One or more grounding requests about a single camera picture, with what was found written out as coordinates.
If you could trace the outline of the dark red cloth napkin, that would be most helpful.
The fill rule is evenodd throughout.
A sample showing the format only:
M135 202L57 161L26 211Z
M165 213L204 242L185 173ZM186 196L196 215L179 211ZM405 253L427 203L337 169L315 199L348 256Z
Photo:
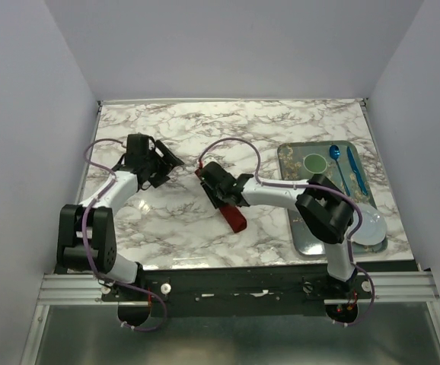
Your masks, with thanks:
M232 231L240 233L245 230L247 228L245 216L235 205L222 200L224 195L233 187L235 178L222 167L214 167L211 171L203 165L198 166L195 174L214 209L220 211Z

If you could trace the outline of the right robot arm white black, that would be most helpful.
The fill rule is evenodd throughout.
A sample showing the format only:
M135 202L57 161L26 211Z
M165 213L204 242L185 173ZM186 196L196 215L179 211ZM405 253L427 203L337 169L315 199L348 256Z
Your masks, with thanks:
M200 165L195 175L214 208L234 233L247 228L240 207L257 205L297 211L308 230L321 241L327 257L326 291L329 298L354 296L358 274L348 229L353 215L361 215L356 204L323 174L291 183L260 179L251 173L235 177L219 163Z

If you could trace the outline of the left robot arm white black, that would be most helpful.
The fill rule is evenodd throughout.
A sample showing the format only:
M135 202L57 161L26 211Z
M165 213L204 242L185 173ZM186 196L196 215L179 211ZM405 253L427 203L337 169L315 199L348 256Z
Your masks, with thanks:
M95 144L105 141L90 144L84 157L89 165L108 173L106 182L89 198L60 211L57 264L92 271L99 279L119 285L126 299L137 300L146 292L143 268L118 253L114 216L139 191L165 184L169 173L184 162L162 141L137 133L127 136L118 162L106 167L91 161L89 154Z

